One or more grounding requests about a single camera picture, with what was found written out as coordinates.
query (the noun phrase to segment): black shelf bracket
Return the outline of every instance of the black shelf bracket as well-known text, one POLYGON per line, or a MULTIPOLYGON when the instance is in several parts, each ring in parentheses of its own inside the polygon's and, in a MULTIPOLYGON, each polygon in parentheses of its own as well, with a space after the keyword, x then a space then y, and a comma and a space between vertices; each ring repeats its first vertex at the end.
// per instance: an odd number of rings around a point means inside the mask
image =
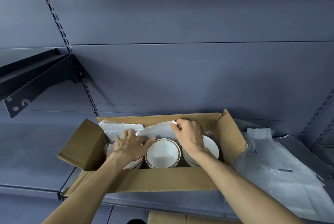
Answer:
POLYGON ((82 66, 73 54, 56 49, 0 67, 0 101, 11 118, 18 115, 46 89, 71 80, 82 82, 82 66))

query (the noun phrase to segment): cardboard box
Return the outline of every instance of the cardboard box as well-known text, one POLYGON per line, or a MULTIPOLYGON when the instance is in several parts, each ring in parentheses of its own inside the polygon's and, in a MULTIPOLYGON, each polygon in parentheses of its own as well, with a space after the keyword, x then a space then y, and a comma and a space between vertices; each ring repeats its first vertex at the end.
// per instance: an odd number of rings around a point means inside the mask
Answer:
POLYGON ((198 216, 150 211, 148 224, 242 224, 238 221, 203 218, 198 216))
MULTIPOLYGON (((117 123, 143 124, 144 127, 164 121, 184 118, 198 121, 205 132, 212 131, 221 148, 223 161, 231 165, 246 149, 246 141, 227 110, 221 113, 182 114, 142 117, 97 118, 117 123)), ((108 142, 103 130, 95 123, 84 120, 58 158, 81 168, 77 179, 63 192, 69 196, 80 183, 94 174, 105 161, 103 146, 108 142)), ((216 185, 201 167, 143 168, 123 170, 108 193, 157 191, 217 190, 216 185)))

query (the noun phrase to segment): forearm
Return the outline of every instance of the forearm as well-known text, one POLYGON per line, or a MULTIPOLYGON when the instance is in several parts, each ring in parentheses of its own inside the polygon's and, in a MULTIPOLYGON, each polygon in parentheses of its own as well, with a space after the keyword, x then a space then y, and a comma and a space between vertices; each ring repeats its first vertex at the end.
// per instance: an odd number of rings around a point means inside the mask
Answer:
POLYGON ((106 162, 80 184, 43 224, 90 224, 111 183, 126 164, 121 153, 112 153, 106 162))
POLYGON ((244 224, 305 224, 276 199, 214 156, 200 153, 197 162, 244 224))

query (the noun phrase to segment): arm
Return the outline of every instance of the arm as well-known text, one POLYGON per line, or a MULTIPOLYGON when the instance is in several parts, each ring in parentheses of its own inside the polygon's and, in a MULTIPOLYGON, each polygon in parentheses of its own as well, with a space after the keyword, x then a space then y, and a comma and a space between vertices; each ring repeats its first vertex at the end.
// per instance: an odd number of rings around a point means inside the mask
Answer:
POLYGON ((42 224, 90 224, 102 199, 121 170, 131 161, 143 157, 155 138, 144 144, 132 129, 124 130, 122 139, 115 138, 115 152, 104 164, 52 213, 42 224))
POLYGON ((217 160, 204 147, 195 121, 178 119, 177 123, 171 126, 180 144, 208 173, 244 224, 305 224, 276 199, 217 160))

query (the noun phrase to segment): hand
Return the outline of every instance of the hand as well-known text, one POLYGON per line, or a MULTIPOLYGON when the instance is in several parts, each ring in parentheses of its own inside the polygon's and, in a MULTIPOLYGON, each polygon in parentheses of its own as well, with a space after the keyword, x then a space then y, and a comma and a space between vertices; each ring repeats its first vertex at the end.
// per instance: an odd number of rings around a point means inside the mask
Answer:
POLYGON ((115 137, 115 153, 122 153, 129 162, 135 161, 147 154, 154 142, 155 137, 146 141, 143 138, 137 138, 134 129, 123 130, 122 138, 118 135, 115 137))
POLYGON ((179 118, 176 124, 170 124, 183 149, 191 158, 197 159, 201 152, 210 152, 203 143, 203 132, 196 121, 179 118))

